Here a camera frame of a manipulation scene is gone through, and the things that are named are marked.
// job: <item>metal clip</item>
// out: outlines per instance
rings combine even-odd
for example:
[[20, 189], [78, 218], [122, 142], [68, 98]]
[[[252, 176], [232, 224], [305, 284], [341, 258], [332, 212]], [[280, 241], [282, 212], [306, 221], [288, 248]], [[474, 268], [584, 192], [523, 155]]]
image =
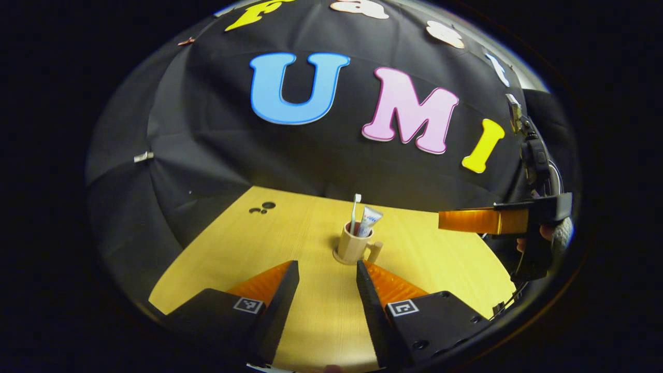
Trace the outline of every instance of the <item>metal clip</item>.
[[143, 154], [133, 157], [133, 162], [134, 163], [143, 162], [146, 159], [152, 159], [152, 158], [154, 158], [154, 153], [152, 153], [151, 151], [146, 151]]
[[513, 129], [513, 133], [518, 133], [522, 131], [522, 123], [520, 122], [522, 106], [512, 94], [507, 94], [507, 100], [509, 101], [509, 113], [511, 113], [511, 129]]

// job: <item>cup handle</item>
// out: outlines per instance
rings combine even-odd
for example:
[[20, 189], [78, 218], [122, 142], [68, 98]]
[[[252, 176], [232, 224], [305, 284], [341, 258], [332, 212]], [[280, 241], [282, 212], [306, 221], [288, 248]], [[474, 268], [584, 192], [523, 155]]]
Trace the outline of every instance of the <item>cup handle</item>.
[[377, 260], [377, 256], [380, 255], [380, 250], [382, 250], [382, 242], [375, 242], [374, 244], [368, 244], [367, 247], [371, 251], [371, 255], [369, 255], [368, 261], [371, 263], [375, 263], [375, 260]]

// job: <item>foam letter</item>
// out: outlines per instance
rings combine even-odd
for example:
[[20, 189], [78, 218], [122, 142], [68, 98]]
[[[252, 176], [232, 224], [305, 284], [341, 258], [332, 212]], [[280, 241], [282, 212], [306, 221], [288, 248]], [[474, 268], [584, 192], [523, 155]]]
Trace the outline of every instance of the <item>foam letter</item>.
[[486, 57], [493, 63], [493, 68], [495, 69], [495, 72], [497, 73], [497, 76], [499, 77], [499, 80], [502, 81], [502, 83], [505, 86], [510, 86], [509, 81], [507, 80], [507, 77], [504, 76], [504, 68], [502, 65], [499, 64], [499, 61], [497, 61], [497, 58], [491, 56], [490, 54], [486, 53]]
[[339, 0], [337, 3], [332, 3], [330, 7], [339, 12], [361, 13], [377, 19], [389, 18], [382, 5], [369, 0]]
[[294, 0], [270, 0], [265, 1], [264, 3], [253, 5], [252, 7], [246, 8], [244, 14], [235, 21], [232, 25], [228, 26], [225, 30], [236, 29], [237, 27], [246, 26], [249, 23], [254, 23], [260, 21], [263, 16], [260, 13], [270, 13], [278, 9], [281, 6], [281, 3]]
[[316, 67], [311, 97], [302, 104], [292, 104], [283, 99], [281, 88], [286, 67], [295, 58], [291, 53], [272, 53], [251, 60], [250, 65], [254, 70], [251, 106], [266, 121], [300, 125], [323, 117], [332, 107], [339, 71], [350, 63], [350, 57], [342, 54], [311, 54], [308, 62]]
[[436, 88], [419, 104], [410, 76], [392, 68], [380, 67], [375, 76], [382, 80], [380, 98], [373, 121], [363, 126], [362, 134], [376, 141], [390, 141], [395, 137], [391, 119], [396, 112], [400, 140], [408, 143], [428, 122], [424, 134], [417, 138], [416, 146], [429, 153], [442, 154], [446, 150], [444, 139], [458, 105], [455, 94]]
[[465, 43], [460, 40], [463, 37], [461, 37], [456, 30], [450, 29], [449, 27], [446, 27], [439, 22], [428, 21], [428, 27], [426, 27], [426, 31], [428, 31], [432, 37], [440, 39], [458, 49], [465, 48]]
[[497, 144], [499, 139], [504, 138], [504, 129], [499, 124], [490, 119], [484, 119], [481, 124], [483, 124], [481, 138], [472, 151], [472, 154], [463, 158], [462, 162], [462, 165], [466, 169], [470, 169], [476, 173], [482, 173], [486, 170], [486, 161], [493, 152], [495, 144]]

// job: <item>yellow letter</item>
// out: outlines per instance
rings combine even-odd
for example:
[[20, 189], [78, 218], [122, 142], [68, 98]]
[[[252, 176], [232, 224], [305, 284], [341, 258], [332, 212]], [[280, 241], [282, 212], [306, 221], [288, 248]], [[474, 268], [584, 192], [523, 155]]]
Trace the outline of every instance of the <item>yellow letter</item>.
[[482, 173], [486, 170], [486, 161], [493, 152], [495, 144], [497, 144], [499, 139], [504, 138], [504, 129], [499, 124], [490, 119], [484, 119], [482, 124], [483, 133], [477, 146], [472, 151], [472, 154], [463, 158], [463, 166], [476, 173]]
[[265, 1], [252, 7], [248, 7], [247, 10], [242, 14], [242, 16], [235, 21], [232, 25], [226, 28], [226, 31], [236, 29], [237, 27], [242, 27], [248, 25], [249, 23], [254, 23], [260, 21], [263, 18], [260, 13], [270, 13], [278, 9], [281, 6], [282, 2], [294, 1], [294, 0], [270, 0]]

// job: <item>toothpaste tube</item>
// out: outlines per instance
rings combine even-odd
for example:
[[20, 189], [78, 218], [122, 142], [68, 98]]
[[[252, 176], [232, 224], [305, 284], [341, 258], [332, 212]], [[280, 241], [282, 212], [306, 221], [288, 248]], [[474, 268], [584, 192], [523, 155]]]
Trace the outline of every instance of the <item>toothpaste tube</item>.
[[368, 237], [375, 223], [377, 223], [377, 221], [381, 218], [381, 212], [377, 212], [368, 206], [364, 206], [364, 217], [361, 219], [357, 237]]

